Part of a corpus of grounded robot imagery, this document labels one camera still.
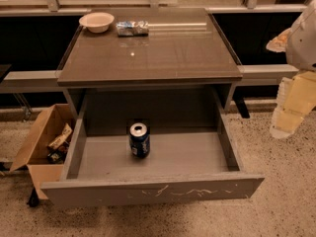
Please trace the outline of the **blue pepsi can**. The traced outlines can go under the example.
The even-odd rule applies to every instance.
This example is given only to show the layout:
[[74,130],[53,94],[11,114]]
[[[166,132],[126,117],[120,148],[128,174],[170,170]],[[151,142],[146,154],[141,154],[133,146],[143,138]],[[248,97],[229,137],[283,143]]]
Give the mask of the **blue pepsi can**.
[[129,129],[131,153],[138,158],[146,158],[150,152],[150,136],[147,126],[142,122],[134,123]]

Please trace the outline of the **grey cabinet with glass top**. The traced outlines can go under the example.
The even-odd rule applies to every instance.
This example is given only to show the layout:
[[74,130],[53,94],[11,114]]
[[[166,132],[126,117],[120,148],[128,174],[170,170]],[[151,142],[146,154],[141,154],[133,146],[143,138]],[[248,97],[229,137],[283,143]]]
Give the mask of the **grey cabinet with glass top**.
[[[147,21],[145,37],[120,37],[115,25],[102,34],[79,31],[62,77],[118,79],[148,76],[205,76],[232,71],[236,65],[214,22],[203,9],[111,9],[116,22]],[[212,84],[223,108],[236,86]]]

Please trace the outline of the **open grey drawer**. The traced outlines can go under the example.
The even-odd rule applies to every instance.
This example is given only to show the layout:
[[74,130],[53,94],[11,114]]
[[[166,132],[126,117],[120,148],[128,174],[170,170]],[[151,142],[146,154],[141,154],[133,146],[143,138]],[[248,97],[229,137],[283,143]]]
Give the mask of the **open grey drawer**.
[[[144,123],[146,158],[129,129]],[[244,170],[211,87],[89,92],[57,182],[41,188],[56,205],[129,205],[250,198],[263,181]]]

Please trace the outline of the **silver blue snack bag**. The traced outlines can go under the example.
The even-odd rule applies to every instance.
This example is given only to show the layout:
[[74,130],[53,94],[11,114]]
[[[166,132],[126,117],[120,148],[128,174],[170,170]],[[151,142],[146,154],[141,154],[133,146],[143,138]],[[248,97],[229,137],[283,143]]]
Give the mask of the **silver blue snack bag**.
[[149,24],[147,21],[117,22],[116,28],[120,37],[140,37],[149,34]]

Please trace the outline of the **snack packet in box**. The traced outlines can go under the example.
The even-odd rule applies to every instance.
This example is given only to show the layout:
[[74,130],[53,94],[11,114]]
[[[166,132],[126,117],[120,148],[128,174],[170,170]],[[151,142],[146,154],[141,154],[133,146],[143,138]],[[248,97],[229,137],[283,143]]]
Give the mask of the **snack packet in box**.
[[48,145],[47,147],[53,150],[58,149],[66,140],[67,138],[71,135],[72,133],[72,128],[70,125],[67,123],[64,128],[61,131],[61,134],[55,137]]

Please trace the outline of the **white paper bowl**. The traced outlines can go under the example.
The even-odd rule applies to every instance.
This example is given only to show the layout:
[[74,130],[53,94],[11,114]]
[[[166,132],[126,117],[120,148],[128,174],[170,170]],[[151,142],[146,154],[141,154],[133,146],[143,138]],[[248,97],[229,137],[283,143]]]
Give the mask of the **white paper bowl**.
[[87,28],[91,33],[98,34],[105,32],[114,19],[115,17],[109,13],[95,12],[81,17],[79,24]]

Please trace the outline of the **brown cardboard box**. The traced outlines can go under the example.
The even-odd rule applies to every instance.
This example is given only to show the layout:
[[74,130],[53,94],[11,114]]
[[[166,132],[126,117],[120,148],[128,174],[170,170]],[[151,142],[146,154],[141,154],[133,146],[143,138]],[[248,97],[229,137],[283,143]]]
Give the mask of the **brown cardboard box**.
[[48,144],[61,134],[67,123],[71,127],[75,125],[67,104],[55,104],[41,111],[10,167],[11,172],[28,168],[39,199],[47,199],[41,184],[57,182],[60,178],[63,164],[48,162]]

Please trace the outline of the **grey wall ledge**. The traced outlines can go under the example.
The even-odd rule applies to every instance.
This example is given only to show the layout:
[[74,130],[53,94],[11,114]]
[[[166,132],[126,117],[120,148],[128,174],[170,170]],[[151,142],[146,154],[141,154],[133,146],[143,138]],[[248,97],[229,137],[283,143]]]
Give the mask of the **grey wall ledge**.
[[0,93],[62,92],[66,89],[83,88],[128,88],[158,86],[196,86],[232,84],[233,86],[278,85],[282,77],[292,77],[298,70],[288,64],[237,65],[232,71],[212,71],[205,76],[141,76],[118,79],[83,78],[65,80],[62,70],[9,72],[0,84]]

